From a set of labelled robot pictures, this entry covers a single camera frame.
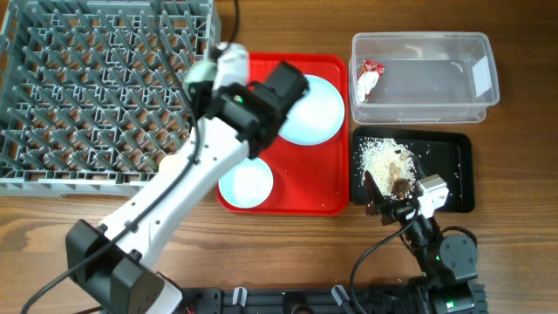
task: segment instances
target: dish rack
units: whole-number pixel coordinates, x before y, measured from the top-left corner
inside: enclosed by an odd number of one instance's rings
[[[0,195],[137,193],[188,136],[175,73],[220,39],[213,0],[10,1]]]

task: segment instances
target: red cutting board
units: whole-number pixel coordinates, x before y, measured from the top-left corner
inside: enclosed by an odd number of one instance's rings
[[[260,155],[273,173],[273,190],[262,204],[248,209],[234,207],[223,199],[219,188],[217,201],[233,213],[337,215],[349,203],[350,194],[347,68],[331,55],[251,53],[249,81],[263,82],[282,60],[337,88],[345,103],[343,125],[331,139],[314,146],[299,146],[277,136]]]

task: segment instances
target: wood grain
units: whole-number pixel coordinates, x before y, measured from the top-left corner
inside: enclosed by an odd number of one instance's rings
[[[223,38],[234,12],[218,2]],[[367,31],[481,31],[498,68],[501,101],[475,125],[422,126],[473,143],[476,209],[439,214],[480,241],[479,271],[493,313],[558,309],[558,2],[512,0],[241,1],[238,41],[251,51],[330,53],[348,62]],[[0,199],[0,313],[65,270],[64,237],[80,218],[97,222],[122,199]],[[207,195],[180,225],[159,270],[186,287],[308,287],[346,283],[360,254],[394,230],[349,206],[331,218],[232,215]],[[371,256],[359,283],[398,283],[419,267],[399,242]],[[34,308],[66,313],[96,305],[69,282]]]

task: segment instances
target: candy wrapper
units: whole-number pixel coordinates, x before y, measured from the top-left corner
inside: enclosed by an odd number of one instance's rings
[[[376,86],[378,80],[384,74],[385,66],[374,62],[365,60],[363,62],[363,68],[358,74],[357,81],[357,91],[358,91],[358,101],[365,102],[372,95],[372,88]]]

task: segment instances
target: light blue plate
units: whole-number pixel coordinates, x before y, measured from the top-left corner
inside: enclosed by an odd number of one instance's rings
[[[291,143],[311,146],[324,143],[339,131],[345,105],[337,88],[323,78],[305,75],[310,91],[287,114],[279,135]]]
[[[221,195],[237,208],[253,208],[265,201],[273,188],[273,174],[265,161],[246,159],[219,179]]]

